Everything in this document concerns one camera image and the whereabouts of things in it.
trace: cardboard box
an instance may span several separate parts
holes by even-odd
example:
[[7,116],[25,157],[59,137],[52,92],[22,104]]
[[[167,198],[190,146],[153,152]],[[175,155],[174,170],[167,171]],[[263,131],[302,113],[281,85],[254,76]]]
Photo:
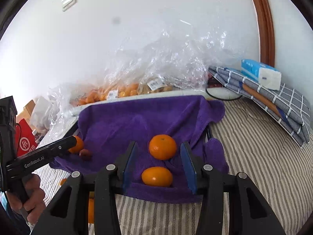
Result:
[[16,122],[19,123],[22,119],[25,119],[27,124],[30,126],[32,130],[36,129],[35,126],[30,124],[30,117],[32,115],[32,111],[35,107],[35,102],[31,100],[29,103],[25,105],[23,111],[16,116]]

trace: tissue box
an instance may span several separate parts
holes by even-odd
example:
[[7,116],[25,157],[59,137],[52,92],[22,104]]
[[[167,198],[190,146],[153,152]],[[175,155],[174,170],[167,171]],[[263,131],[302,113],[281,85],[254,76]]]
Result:
[[268,89],[280,89],[281,73],[264,63],[243,59],[241,61],[241,73]]

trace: red bag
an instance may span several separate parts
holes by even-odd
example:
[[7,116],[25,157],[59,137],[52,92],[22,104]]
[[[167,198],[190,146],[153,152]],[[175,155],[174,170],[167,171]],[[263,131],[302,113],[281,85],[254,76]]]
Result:
[[35,136],[26,120],[22,119],[18,123],[21,127],[16,125],[15,128],[15,146],[18,148],[17,156],[21,156],[36,149],[38,144],[35,142]]

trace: white logo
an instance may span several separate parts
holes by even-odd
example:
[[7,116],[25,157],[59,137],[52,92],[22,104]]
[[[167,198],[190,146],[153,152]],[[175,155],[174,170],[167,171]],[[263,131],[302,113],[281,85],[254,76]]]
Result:
[[43,157],[43,156],[42,156],[42,157],[39,157],[37,160],[34,160],[34,161],[32,161],[32,162],[30,162],[30,163],[28,163],[28,164],[25,164],[24,167],[25,167],[25,168],[30,167],[30,166],[32,166],[33,164],[36,164],[36,163],[38,163],[38,162],[40,162],[40,161],[42,161],[42,160],[44,160],[44,157]]
[[21,138],[21,140],[20,140],[20,148],[23,151],[28,151],[29,147],[30,147],[30,143],[29,143],[28,138],[26,138],[26,137]]

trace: striped mattress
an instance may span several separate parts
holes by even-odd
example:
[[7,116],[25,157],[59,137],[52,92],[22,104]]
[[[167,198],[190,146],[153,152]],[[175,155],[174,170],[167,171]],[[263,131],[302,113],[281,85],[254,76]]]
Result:
[[[225,117],[211,126],[224,146],[229,173],[244,171],[272,207],[287,235],[295,235],[313,208],[313,143],[301,149],[265,111],[249,99],[225,102]],[[48,204],[69,173],[38,169]],[[228,234],[228,194],[224,193],[223,234]],[[122,234],[195,234],[201,203],[165,204],[116,195]],[[94,225],[89,225],[94,234]]]

